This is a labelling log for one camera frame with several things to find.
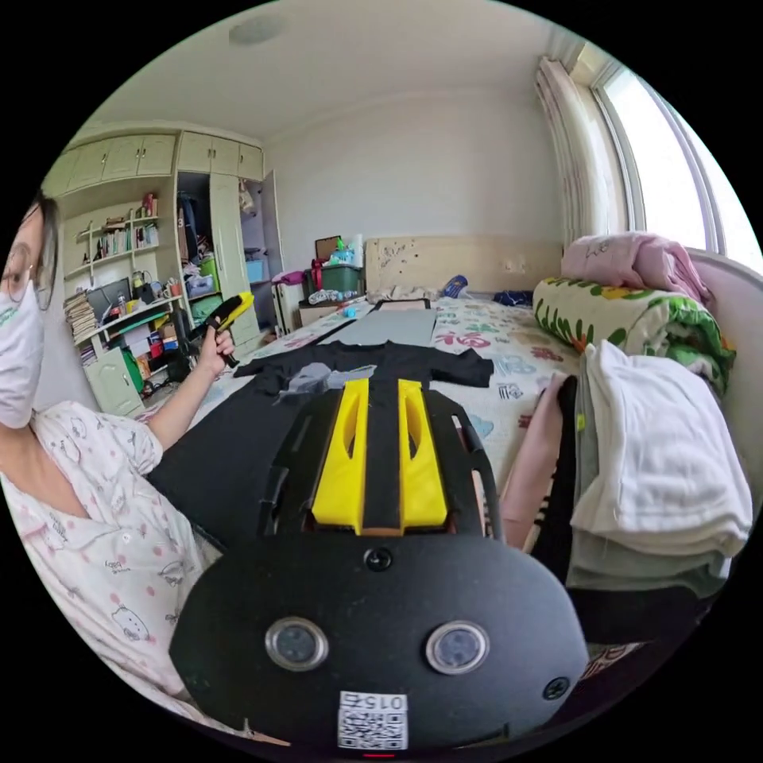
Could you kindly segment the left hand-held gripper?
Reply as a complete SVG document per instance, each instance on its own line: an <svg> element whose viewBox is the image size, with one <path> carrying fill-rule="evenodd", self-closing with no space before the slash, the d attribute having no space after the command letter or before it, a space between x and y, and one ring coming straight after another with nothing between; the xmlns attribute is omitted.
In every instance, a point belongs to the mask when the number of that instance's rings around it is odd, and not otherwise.
<svg viewBox="0 0 763 763"><path fill-rule="evenodd" d="M240 292L224 300L207 318L203 329L200 360L209 369L235 368L234 340L230 326L254 305L251 292Z"/></svg>

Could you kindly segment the person's left hand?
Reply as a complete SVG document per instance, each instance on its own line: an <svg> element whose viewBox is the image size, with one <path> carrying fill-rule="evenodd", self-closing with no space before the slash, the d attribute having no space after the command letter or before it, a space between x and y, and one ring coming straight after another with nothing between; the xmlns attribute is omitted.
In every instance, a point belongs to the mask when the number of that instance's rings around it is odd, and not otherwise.
<svg viewBox="0 0 763 763"><path fill-rule="evenodd" d="M219 376L227 365L227 358L234 351L229 330L208 326L201 345L197 366L212 377Z"/></svg>

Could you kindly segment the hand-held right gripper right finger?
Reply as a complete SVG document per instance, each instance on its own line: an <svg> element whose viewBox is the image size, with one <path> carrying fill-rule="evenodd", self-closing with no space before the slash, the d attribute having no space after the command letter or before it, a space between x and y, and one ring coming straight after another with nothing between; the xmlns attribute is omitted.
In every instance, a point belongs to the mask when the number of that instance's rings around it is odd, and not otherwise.
<svg viewBox="0 0 763 763"><path fill-rule="evenodd" d="M401 531L441 529L447 520L447 501L419 382L397 382L397 407Z"/></svg>

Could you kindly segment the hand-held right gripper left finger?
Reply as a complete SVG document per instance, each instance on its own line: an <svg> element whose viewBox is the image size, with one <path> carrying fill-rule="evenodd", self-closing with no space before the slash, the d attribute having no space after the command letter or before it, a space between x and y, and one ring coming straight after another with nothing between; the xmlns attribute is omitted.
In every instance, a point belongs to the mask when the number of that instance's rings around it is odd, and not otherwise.
<svg viewBox="0 0 763 763"><path fill-rule="evenodd" d="M367 380L347 381L328 441L312 516L318 525L362 533L366 496Z"/></svg>

